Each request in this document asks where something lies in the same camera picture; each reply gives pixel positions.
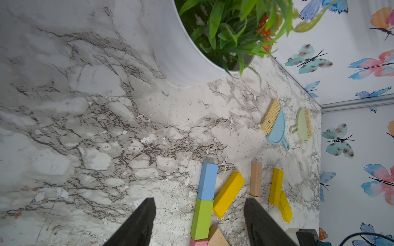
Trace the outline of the wooden block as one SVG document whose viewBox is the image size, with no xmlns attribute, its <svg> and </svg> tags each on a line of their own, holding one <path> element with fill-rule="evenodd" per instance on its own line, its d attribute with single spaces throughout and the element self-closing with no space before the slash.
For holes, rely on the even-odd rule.
<svg viewBox="0 0 394 246">
<path fill-rule="evenodd" d="M 216 225 L 212 225 L 210 227 L 209 235 L 208 235 L 208 245 L 209 246 L 229 246 L 229 243 L 225 239 L 221 230 Z"/>
<path fill-rule="evenodd" d="M 261 198 L 259 197 L 259 196 L 253 196 L 253 195 L 250 195 L 249 194 L 249 197 L 248 198 L 253 198 L 253 199 L 255 199 L 258 203 L 260 203 L 260 201 L 261 201 Z"/>
<path fill-rule="evenodd" d="M 260 197 L 262 190 L 262 163 L 251 162 L 250 195 Z"/>
</svg>

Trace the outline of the blue block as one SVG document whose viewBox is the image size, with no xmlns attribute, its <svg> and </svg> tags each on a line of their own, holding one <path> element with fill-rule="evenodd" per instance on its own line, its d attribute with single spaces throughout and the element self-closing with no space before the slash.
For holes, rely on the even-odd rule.
<svg viewBox="0 0 394 246">
<path fill-rule="evenodd" d="M 218 166 L 215 164 L 203 163 L 198 189 L 198 199 L 213 200 L 215 185 L 218 174 Z"/>
</svg>

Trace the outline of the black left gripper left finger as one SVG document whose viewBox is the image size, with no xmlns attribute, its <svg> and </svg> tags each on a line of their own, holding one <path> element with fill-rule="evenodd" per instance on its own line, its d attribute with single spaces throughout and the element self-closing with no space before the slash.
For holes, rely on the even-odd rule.
<svg viewBox="0 0 394 246">
<path fill-rule="evenodd" d="M 146 198 L 103 246 L 148 246 L 155 216 L 155 200 Z"/>
</svg>

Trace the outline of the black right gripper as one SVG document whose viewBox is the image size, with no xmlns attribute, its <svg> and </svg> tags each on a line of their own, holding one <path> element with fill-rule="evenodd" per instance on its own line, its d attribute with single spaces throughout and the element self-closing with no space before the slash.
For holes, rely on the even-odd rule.
<svg viewBox="0 0 394 246">
<path fill-rule="evenodd" d="M 319 236 L 315 229 L 294 229 L 289 228 L 285 231 L 287 236 L 297 246 L 318 246 Z"/>
</svg>

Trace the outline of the green block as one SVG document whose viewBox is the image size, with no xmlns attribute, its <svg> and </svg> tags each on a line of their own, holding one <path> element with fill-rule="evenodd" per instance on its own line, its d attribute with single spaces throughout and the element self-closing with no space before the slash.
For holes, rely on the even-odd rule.
<svg viewBox="0 0 394 246">
<path fill-rule="evenodd" d="M 195 241 L 208 238 L 212 208 L 213 200 L 197 198 L 191 227 L 191 237 Z"/>
</svg>

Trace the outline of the pink block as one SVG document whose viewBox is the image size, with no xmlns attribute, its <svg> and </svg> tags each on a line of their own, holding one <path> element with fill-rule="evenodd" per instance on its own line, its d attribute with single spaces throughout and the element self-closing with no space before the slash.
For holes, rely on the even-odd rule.
<svg viewBox="0 0 394 246">
<path fill-rule="evenodd" d="M 190 240 L 190 246 L 208 246 L 209 240 L 206 239 L 199 239 L 199 240 L 194 240 L 191 238 Z"/>
</svg>

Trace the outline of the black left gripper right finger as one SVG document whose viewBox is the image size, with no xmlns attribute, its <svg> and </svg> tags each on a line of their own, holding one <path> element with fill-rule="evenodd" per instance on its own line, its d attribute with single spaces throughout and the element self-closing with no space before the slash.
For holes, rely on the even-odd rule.
<svg viewBox="0 0 394 246">
<path fill-rule="evenodd" d="M 251 246 L 296 246 L 254 198 L 246 199 L 244 218 Z"/>
</svg>

